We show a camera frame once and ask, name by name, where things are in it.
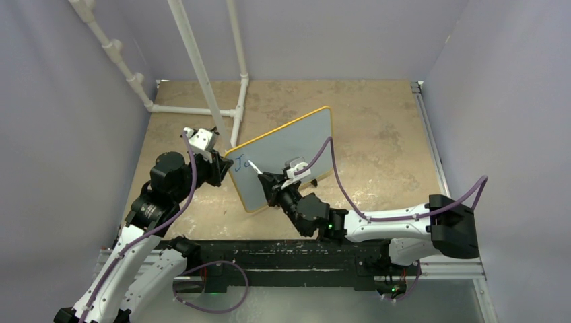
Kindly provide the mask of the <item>whiteboard marker pen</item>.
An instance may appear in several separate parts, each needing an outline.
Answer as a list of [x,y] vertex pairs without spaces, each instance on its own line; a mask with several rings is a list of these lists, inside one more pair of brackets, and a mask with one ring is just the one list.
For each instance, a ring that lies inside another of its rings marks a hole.
[[251,160],[248,160],[248,165],[257,173],[263,174],[263,172],[255,165],[255,163]]

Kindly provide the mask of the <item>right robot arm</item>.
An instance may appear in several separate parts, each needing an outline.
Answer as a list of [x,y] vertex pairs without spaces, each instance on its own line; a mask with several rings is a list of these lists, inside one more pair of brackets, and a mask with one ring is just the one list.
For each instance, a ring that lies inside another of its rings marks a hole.
[[473,208],[447,196],[433,194],[424,204],[359,215],[335,209],[314,193],[301,195],[300,183],[290,183],[283,174],[263,172],[257,178],[267,204],[279,207],[301,236],[353,244],[386,240],[387,250],[378,255],[385,273],[435,254],[457,259],[480,256]]

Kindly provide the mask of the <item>yellow framed whiteboard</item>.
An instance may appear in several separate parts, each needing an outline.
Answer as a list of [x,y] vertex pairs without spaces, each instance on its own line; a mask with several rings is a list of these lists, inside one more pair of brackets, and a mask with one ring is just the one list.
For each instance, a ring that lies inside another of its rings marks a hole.
[[292,159],[303,157],[311,162],[332,136],[332,111],[324,106],[229,150],[225,158],[234,161],[230,176],[244,210],[254,213],[267,206],[257,173],[248,160],[262,172],[282,174]]

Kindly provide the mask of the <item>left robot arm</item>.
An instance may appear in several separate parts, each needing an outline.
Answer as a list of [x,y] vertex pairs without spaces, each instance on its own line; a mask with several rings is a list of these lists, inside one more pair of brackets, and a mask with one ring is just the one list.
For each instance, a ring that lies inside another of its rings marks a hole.
[[233,162],[218,152],[211,160],[195,154],[186,163],[182,154],[159,155],[150,170],[150,179],[125,219],[112,254],[88,291],[74,306],[61,308],[55,322],[136,322],[165,285],[177,274],[195,274],[201,266],[198,244],[177,237],[151,268],[139,271],[184,209],[195,189],[208,183],[220,186]]

